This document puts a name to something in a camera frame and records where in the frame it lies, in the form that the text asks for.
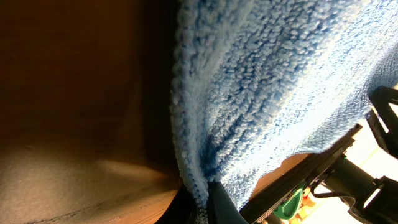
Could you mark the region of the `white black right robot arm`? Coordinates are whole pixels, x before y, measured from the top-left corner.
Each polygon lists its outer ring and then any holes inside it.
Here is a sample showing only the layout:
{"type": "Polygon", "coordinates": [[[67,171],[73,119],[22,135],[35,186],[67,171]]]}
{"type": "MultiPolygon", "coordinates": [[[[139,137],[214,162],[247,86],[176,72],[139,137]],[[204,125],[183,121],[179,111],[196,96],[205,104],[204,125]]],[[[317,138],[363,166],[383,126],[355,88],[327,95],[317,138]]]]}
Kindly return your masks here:
{"type": "MultiPolygon", "coordinates": [[[[378,146],[397,157],[397,90],[377,87],[369,96],[375,110],[366,121],[378,146]]],[[[349,206],[348,213],[361,223],[397,224],[397,181],[374,178],[340,156],[311,186],[316,198],[338,197],[349,206]]]]}

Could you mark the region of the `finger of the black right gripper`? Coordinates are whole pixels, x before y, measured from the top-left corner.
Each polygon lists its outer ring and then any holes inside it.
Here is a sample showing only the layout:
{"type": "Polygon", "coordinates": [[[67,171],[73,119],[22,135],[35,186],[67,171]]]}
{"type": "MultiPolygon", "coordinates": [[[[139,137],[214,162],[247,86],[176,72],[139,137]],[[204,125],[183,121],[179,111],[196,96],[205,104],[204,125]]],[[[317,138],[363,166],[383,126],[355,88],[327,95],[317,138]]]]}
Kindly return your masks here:
{"type": "Polygon", "coordinates": [[[378,115],[373,110],[366,119],[378,146],[391,156],[397,155],[397,115],[390,103],[397,105],[397,90],[385,86],[377,87],[369,99],[378,115]]]}

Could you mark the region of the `blue microfiber cloth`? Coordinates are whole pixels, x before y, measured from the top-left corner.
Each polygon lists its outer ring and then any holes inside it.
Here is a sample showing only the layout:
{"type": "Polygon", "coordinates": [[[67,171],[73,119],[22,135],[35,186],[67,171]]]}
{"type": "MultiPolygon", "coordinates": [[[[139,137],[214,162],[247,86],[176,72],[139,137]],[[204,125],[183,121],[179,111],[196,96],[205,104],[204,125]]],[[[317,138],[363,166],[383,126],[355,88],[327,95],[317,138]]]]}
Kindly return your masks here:
{"type": "Polygon", "coordinates": [[[180,175],[208,222],[208,183],[243,208],[286,158],[330,148],[397,84],[397,2],[182,1],[172,80],[180,175]]]}

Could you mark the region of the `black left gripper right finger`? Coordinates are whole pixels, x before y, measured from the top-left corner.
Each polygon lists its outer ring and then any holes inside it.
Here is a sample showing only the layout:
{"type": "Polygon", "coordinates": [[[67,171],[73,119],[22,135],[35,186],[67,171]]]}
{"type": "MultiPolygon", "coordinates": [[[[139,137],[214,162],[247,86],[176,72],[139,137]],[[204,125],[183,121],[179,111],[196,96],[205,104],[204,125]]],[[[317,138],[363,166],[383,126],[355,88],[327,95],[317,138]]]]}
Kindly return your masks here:
{"type": "Polygon", "coordinates": [[[221,182],[209,182],[208,190],[209,224],[248,224],[234,206],[221,182]]]}

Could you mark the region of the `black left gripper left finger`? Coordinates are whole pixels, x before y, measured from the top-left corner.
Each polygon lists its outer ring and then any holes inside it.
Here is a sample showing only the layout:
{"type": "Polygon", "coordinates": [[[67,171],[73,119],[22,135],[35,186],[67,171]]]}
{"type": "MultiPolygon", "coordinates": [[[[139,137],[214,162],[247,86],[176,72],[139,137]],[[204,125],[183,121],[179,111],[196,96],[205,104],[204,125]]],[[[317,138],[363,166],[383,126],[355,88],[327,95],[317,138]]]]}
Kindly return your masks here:
{"type": "Polygon", "coordinates": [[[182,185],[164,214],[155,224],[196,224],[197,207],[191,193],[182,185]]]}

